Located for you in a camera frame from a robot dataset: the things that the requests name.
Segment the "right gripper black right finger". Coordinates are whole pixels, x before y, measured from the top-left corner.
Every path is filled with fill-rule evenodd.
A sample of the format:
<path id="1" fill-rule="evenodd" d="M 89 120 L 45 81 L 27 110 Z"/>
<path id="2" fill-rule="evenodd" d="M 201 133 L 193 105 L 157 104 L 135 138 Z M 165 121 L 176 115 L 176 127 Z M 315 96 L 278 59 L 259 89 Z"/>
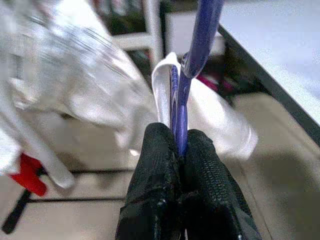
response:
<path id="1" fill-rule="evenodd" d="M 182 173 L 187 240 L 262 240 L 238 183 L 200 130 L 187 133 Z"/>

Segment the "white table black frame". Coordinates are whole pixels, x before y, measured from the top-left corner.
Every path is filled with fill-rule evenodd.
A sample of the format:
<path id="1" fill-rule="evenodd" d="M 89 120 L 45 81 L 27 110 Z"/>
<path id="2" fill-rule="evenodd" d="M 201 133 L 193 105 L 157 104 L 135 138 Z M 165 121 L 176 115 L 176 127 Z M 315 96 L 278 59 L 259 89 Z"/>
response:
<path id="1" fill-rule="evenodd" d="M 225 0 L 219 32 L 320 146 L 320 0 Z"/>

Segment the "thin white garment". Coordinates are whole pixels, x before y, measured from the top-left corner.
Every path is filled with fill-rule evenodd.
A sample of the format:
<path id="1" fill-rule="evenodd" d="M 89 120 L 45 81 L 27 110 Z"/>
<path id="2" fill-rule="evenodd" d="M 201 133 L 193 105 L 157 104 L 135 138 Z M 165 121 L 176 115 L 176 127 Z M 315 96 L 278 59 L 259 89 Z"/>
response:
<path id="1" fill-rule="evenodd" d="M 134 108 L 123 140 L 129 149 L 140 151 L 148 124 L 160 122 L 170 127 L 171 69 L 181 69 L 174 52 L 161 60 L 151 74 L 153 95 Z M 226 100 L 195 78 L 191 81 L 187 111 L 187 128 L 204 132 L 213 141 L 219 157 L 249 159 L 258 143 L 256 131 Z"/>

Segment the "pink plastic object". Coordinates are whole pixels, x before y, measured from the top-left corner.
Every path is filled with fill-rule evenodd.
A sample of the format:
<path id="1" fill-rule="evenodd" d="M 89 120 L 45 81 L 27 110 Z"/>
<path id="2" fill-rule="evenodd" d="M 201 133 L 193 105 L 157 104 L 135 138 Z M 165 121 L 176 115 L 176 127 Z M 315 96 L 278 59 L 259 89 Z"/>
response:
<path id="1" fill-rule="evenodd" d="M 217 80 L 212 75 L 199 75 L 196 79 L 217 93 L 230 94 L 235 90 L 232 84 L 224 78 Z"/>

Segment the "black clothes rack silver rail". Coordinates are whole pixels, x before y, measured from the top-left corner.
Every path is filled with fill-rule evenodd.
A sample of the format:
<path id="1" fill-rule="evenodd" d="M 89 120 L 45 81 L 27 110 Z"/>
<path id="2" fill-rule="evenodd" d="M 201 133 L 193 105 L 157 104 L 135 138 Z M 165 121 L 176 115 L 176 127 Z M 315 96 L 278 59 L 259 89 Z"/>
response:
<path id="1" fill-rule="evenodd" d="M 9 235 L 15 230 L 27 204 L 123 201 L 128 189 L 125 178 L 132 175 L 132 169 L 73 170 L 75 185 L 71 189 L 56 189 L 49 196 L 32 198 L 24 190 L 15 207 L 8 214 L 1 229 Z"/>

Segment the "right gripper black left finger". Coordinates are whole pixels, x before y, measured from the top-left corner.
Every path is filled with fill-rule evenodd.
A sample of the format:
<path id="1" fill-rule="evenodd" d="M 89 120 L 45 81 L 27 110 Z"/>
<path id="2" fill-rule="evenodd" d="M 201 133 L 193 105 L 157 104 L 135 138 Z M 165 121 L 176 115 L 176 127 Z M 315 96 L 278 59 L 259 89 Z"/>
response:
<path id="1" fill-rule="evenodd" d="M 115 240 L 183 239 L 176 152 L 166 125 L 155 122 L 146 127 L 140 157 L 120 209 Z"/>

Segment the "white sleeveless shirt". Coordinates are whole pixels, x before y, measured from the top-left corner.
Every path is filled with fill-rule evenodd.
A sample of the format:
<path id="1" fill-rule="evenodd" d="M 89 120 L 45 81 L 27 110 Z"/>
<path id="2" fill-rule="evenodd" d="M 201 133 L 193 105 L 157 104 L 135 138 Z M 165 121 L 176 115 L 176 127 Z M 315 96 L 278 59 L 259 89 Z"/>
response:
<path id="1" fill-rule="evenodd" d="M 20 116 L 11 99 L 6 81 L 0 81 L 0 114 L 14 127 L 45 168 L 51 180 L 59 187 L 68 189 L 74 185 L 74 177 L 41 137 Z"/>

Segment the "white pants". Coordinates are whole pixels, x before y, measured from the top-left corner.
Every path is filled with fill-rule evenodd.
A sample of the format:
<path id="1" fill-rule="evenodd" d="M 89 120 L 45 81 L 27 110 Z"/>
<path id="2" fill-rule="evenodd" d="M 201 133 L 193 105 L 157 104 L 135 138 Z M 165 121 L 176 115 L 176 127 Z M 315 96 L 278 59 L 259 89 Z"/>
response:
<path id="1" fill-rule="evenodd" d="M 87 0 L 0 0 L 0 109 L 14 107 L 122 134 L 157 119 L 144 77 Z"/>

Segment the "plain red garment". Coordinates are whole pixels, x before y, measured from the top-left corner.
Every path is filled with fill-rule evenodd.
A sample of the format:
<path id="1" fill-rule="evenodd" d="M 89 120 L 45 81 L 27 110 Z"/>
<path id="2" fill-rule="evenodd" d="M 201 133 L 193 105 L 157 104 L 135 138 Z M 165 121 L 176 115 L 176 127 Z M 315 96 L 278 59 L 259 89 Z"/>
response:
<path id="1" fill-rule="evenodd" d="M 9 177 L 31 193 L 43 197 L 47 192 L 47 186 L 40 180 L 37 171 L 41 170 L 41 163 L 24 153 L 20 155 L 20 170 L 18 173 L 9 174 Z"/>

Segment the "purple plastic hanger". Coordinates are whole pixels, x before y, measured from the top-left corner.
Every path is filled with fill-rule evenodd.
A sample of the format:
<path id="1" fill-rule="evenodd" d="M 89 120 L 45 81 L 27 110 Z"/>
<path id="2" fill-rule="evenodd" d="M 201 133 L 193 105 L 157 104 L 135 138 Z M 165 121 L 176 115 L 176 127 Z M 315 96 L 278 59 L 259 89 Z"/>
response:
<path id="1" fill-rule="evenodd" d="M 192 79 L 204 68 L 214 43 L 224 0 L 199 0 L 189 51 L 182 58 L 181 68 L 173 66 L 171 80 L 171 124 L 179 156 L 187 151 L 187 102 Z"/>

